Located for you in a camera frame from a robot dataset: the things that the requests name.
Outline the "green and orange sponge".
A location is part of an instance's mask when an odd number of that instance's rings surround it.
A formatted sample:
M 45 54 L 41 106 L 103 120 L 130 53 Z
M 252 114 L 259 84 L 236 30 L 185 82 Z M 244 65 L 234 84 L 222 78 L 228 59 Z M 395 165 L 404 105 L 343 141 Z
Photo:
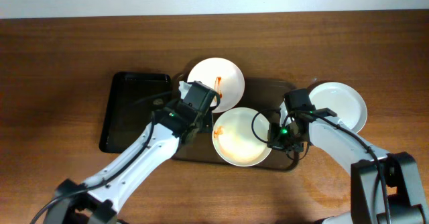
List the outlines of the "green and orange sponge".
M 209 111 L 203 118 L 202 123 L 202 133 L 211 133 L 213 128 L 213 115 L 212 112 Z

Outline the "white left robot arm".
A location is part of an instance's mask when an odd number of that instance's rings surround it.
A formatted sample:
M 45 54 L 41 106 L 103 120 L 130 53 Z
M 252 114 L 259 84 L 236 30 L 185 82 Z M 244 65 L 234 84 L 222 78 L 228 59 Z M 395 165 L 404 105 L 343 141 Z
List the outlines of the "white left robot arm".
M 212 97 L 174 99 L 151 114 L 143 133 L 119 157 L 76 184 L 65 180 L 32 219 L 44 223 L 118 223 L 118 213 L 137 187 L 200 129 Z

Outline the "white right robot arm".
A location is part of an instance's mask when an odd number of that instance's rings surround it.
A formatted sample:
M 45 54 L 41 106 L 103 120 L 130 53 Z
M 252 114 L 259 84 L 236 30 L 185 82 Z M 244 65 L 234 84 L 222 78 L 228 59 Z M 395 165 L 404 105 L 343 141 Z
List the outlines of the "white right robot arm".
M 272 123 L 267 146 L 299 152 L 303 143 L 320 148 L 351 178 L 351 208 L 321 223 L 427 223 L 428 203 L 415 159 L 392 154 L 352 132 L 336 113 L 293 111 L 291 123 Z

